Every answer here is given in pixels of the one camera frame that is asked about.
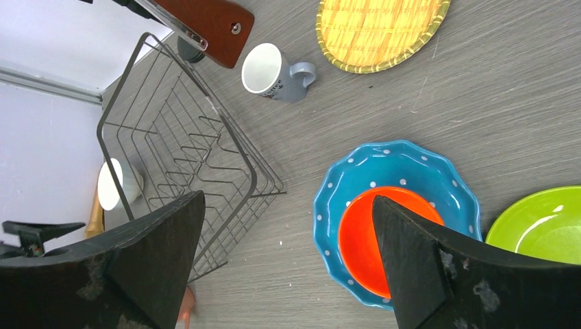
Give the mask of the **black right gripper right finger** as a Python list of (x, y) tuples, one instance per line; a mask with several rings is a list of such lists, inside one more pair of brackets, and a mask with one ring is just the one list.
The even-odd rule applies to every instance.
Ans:
[(579, 328), (580, 267), (509, 252), (377, 196), (372, 217), (400, 328)]

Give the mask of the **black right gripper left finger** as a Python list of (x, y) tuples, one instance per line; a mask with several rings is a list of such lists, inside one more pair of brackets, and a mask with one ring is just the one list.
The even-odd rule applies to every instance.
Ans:
[(206, 212), (202, 191), (28, 257), (1, 244), (2, 328), (174, 328)]

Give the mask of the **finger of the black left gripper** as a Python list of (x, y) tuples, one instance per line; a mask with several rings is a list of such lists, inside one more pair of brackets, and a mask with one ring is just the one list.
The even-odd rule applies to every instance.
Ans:
[(7, 234), (16, 235), (19, 238), (21, 247), (42, 247), (45, 242), (60, 238), (61, 236), (83, 228), (85, 225), (82, 222), (43, 224), (4, 221), (2, 223), (2, 229)]

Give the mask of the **orange bowl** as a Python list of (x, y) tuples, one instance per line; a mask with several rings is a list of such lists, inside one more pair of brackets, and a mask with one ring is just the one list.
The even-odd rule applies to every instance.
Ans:
[(371, 188), (357, 196), (344, 211), (338, 228), (338, 248), (346, 269), (368, 291), (391, 298), (372, 218), (373, 200), (387, 197), (423, 218), (443, 225), (435, 207), (420, 195), (395, 186)]

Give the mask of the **blue polka dot plate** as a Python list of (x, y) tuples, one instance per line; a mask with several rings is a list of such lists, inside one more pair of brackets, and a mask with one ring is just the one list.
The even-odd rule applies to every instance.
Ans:
[(364, 287), (348, 272), (338, 246), (341, 217), (370, 188), (394, 186), (418, 194), (446, 227), (482, 240), (480, 205), (452, 162), (410, 141), (365, 143), (327, 170), (313, 201), (313, 238), (330, 277), (361, 304), (392, 310), (388, 297)]

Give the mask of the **woven bamboo plate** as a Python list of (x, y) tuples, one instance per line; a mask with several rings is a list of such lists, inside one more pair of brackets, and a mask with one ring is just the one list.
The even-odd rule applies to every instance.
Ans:
[(317, 42), (340, 70), (384, 71), (426, 45), (449, 6), (448, 0), (323, 0), (315, 21)]

